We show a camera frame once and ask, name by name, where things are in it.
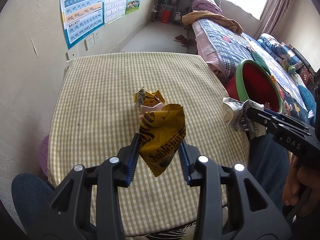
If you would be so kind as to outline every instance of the red slipper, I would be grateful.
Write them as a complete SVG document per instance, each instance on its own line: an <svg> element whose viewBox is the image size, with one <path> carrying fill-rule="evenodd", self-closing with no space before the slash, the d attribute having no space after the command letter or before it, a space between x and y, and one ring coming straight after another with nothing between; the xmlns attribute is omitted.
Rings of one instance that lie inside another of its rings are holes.
<svg viewBox="0 0 320 240"><path fill-rule="evenodd" d="M181 42L182 39L185 39L185 37L182 34L174 38L174 40L178 42Z"/></svg>
<svg viewBox="0 0 320 240"><path fill-rule="evenodd" d="M188 45L188 40L185 37L183 37L183 39L180 41L180 45L186 47Z"/></svg>

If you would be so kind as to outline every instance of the yellow checkered tablecloth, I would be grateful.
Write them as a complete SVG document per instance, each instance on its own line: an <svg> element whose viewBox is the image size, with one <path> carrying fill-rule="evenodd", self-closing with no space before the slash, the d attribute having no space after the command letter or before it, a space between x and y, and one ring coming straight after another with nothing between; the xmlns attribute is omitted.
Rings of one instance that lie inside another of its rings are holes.
<svg viewBox="0 0 320 240"><path fill-rule="evenodd" d="M82 57L67 62L54 110L48 177L57 186L76 164L92 167L117 154L139 131L134 94L160 90L166 102L184 107L186 141L218 164L247 163L249 142L223 121L228 94L197 55L134 52ZM91 219L95 223L96 187ZM196 219L199 188L183 180L179 156L155 178L139 158L129 188L119 188L126 235L184 225Z"/></svg>

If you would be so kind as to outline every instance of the wall socket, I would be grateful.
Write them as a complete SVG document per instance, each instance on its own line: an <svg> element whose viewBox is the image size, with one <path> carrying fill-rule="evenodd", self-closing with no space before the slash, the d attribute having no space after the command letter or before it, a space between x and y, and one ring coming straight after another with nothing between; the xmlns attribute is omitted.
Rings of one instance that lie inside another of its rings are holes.
<svg viewBox="0 0 320 240"><path fill-rule="evenodd" d="M94 43L96 44L100 39L100 31L96 31L95 33L93 33L93 36L94 36Z"/></svg>
<svg viewBox="0 0 320 240"><path fill-rule="evenodd" d="M84 44L87 50L89 50L94 45L93 34L89 35L88 38L84 40Z"/></svg>
<svg viewBox="0 0 320 240"><path fill-rule="evenodd" d="M68 60L79 57L78 47L75 45L73 48L67 51Z"/></svg>

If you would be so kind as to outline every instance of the human hand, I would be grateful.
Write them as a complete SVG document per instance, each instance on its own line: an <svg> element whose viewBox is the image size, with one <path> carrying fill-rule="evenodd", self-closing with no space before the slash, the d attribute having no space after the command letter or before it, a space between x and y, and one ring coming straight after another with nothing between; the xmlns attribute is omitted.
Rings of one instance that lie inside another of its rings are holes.
<svg viewBox="0 0 320 240"><path fill-rule="evenodd" d="M282 193L282 201L286 206L295 206L298 203L301 184L312 188L309 198L298 213L305 217L313 211L320 199L320 171L305 166L298 169L298 157L293 155Z"/></svg>

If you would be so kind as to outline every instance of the yellow snack wrapper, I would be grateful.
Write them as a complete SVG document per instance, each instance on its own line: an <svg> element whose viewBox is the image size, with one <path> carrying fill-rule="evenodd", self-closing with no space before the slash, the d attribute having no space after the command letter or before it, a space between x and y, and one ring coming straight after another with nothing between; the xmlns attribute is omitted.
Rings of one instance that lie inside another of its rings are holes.
<svg viewBox="0 0 320 240"><path fill-rule="evenodd" d="M134 102L140 106L148 106L154 107L159 103L163 103L165 105L165 100L162 97L159 90L156 92L150 93L143 88L134 95Z"/></svg>
<svg viewBox="0 0 320 240"><path fill-rule="evenodd" d="M140 156L155 177L165 171L186 136L183 107L169 104L161 111L146 112L139 128Z"/></svg>

